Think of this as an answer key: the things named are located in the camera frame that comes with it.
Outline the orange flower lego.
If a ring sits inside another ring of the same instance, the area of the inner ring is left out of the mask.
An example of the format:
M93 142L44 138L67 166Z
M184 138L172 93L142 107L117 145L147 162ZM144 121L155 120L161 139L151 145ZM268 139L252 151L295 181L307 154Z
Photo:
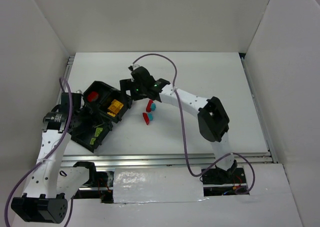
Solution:
M107 113L109 115L115 116L117 115L120 110L124 107L124 104L120 101L118 101L117 99L114 99L110 106L107 108Z

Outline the red arch lego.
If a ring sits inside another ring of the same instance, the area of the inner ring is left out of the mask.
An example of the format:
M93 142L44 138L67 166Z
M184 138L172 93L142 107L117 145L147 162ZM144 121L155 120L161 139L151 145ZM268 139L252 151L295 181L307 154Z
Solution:
M147 106L146 106L146 108L145 108L145 110L146 110L146 112L147 113L150 113L151 111L153 111L152 110L152 104L153 104L154 102L150 99L149 101L148 101L148 104L147 104Z

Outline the small teal lego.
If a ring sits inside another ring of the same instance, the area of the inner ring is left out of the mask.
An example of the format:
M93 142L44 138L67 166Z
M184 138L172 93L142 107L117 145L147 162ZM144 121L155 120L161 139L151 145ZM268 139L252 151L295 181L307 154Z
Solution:
M153 115L151 113L148 113L147 116L148 116L150 121L152 121L154 119L154 117L153 117Z
M156 110L156 104L155 104L155 103L152 103L152 104L150 105L150 109L151 109L151 111L155 111L155 110Z

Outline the red lego with flower print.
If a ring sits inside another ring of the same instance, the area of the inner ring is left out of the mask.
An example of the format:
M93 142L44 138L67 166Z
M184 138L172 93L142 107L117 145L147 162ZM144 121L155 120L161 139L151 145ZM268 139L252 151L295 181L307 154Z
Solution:
M99 93L96 91L92 91L88 96L87 96L87 101L88 102L95 102L99 98Z

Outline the red curved lego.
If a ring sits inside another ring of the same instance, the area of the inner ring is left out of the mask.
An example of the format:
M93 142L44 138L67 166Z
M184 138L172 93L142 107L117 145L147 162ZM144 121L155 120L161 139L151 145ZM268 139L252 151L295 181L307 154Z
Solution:
M142 116L143 116L143 119L144 119L144 121L145 121L145 123L147 124L147 125L149 125L150 124L150 120L149 120L149 118L148 118L148 113L150 113L150 112L143 112L142 113Z

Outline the orange-yellow lego brick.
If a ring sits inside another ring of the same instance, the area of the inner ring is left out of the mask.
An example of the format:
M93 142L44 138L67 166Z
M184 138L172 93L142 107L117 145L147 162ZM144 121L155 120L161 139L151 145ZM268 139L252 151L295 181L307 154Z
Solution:
M115 117L117 116L116 114L114 114L114 113L112 113L112 112L107 112L107 114L108 114L109 116L113 117L113 118L115 118Z

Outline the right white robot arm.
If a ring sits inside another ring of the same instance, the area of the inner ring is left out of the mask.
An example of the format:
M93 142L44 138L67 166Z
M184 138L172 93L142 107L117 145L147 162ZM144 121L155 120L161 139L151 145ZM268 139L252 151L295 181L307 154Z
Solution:
M131 78L119 82L121 94L124 96L129 91L133 101L150 99L178 107L181 114L187 112L194 116L201 136L211 144L215 162L210 167L215 168L217 182L226 184L232 180L237 161L229 144L230 119L220 99L199 97L163 78L154 79L143 66L129 69Z

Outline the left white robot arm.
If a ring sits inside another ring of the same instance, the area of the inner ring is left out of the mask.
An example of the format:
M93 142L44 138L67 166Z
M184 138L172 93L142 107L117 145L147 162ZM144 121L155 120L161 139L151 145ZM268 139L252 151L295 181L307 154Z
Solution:
M81 186L97 180L95 164L78 161L62 168L62 160L71 140L69 126L74 107L73 94L61 96L62 112L49 112L43 119L42 142L36 165L21 197L11 200L10 208L25 222L60 224L71 210L69 201Z

